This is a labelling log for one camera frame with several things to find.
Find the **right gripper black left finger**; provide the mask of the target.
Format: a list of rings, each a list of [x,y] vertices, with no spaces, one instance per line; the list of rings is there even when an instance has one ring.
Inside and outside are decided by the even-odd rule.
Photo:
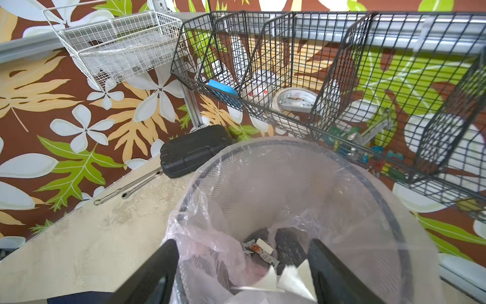
[[[165,241],[108,299],[108,303],[169,303],[179,259],[177,242]]]

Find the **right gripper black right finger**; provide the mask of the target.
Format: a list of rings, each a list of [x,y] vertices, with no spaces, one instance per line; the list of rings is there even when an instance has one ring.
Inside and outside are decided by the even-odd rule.
[[[308,262],[318,303],[383,303],[319,239],[312,239]]]

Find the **torn receipt piece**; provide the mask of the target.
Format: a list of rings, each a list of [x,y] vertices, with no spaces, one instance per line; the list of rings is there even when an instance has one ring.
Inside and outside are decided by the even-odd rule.
[[[307,300],[317,302],[315,287],[311,275],[310,263],[306,259],[299,266],[287,265],[281,275],[277,275],[274,268],[270,267],[265,276],[250,286],[237,286],[233,290],[238,291],[271,291],[280,293],[292,293]]]

